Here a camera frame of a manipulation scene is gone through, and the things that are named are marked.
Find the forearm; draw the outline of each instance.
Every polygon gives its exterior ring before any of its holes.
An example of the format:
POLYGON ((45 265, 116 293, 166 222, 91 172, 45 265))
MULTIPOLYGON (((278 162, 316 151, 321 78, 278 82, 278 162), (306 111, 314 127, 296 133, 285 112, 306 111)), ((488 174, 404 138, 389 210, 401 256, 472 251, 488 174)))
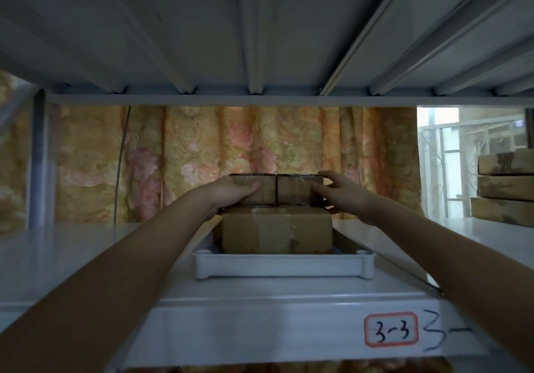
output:
POLYGON ((372 214, 373 223, 432 275, 453 303, 534 369, 532 269, 389 199, 380 198, 372 214))
POLYGON ((211 210, 186 194, 85 265, 0 335, 3 368, 102 371, 211 210))

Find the person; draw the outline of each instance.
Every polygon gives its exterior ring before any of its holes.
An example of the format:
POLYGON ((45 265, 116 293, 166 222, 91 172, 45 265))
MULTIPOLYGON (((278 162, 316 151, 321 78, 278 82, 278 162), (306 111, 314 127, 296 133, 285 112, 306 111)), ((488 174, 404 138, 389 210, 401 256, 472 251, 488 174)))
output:
MULTIPOLYGON (((314 185, 331 213, 377 226, 444 294, 534 369, 534 271, 333 172, 314 185)), ((258 188, 229 176, 182 195, 98 255, 0 335, 0 370, 103 371, 157 301, 165 276, 204 221, 258 188)))

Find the cardboard box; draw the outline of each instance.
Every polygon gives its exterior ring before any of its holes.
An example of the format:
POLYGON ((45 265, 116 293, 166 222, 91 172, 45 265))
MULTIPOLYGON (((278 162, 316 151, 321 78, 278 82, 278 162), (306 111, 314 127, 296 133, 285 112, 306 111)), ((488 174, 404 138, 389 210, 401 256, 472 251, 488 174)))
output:
POLYGON ((324 207, 323 197, 311 189, 312 183, 323 183, 321 175, 278 175, 276 180, 278 205, 324 207))
POLYGON ((534 202, 473 197, 471 215, 483 220, 534 227, 534 202))
POLYGON ((276 175, 270 173, 232 173, 236 184, 259 182, 259 188, 250 196, 239 201, 244 206, 276 206, 276 175))
POLYGON ((324 208, 229 208, 222 217, 225 253, 332 251, 332 216, 324 208))
POLYGON ((534 175, 534 149, 480 155, 480 175, 534 175))
POLYGON ((534 201, 534 176, 479 176, 477 183, 481 197, 534 201))

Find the cord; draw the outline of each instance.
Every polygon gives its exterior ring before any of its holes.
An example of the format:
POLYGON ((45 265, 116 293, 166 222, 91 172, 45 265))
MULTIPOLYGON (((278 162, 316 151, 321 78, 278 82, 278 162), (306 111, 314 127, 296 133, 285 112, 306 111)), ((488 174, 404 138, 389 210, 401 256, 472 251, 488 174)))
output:
POLYGON ((126 141, 126 133, 128 132, 128 122, 130 121, 131 111, 132 111, 132 106, 128 106, 128 112, 126 113, 126 122, 124 123, 124 130, 122 131, 121 148, 118 152, 117 181, 115 182, 115 204, 113 206, 113 223, 114 224, 117 224, 118 181, 121 178, 122 152, 124 151, 124 142, 126 141))

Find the white tray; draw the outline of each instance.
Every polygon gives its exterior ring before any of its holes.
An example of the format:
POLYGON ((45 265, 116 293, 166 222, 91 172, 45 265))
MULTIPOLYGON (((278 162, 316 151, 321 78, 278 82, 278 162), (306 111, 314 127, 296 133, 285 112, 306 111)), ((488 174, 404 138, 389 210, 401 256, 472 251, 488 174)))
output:
POLYGON ((211 250, 194 253, 195 277, 359 276, 372 279, 376 254, 338 231, 334 232, 337 247, 332 255, 231 255, 220 253, 213 245, 211 250))

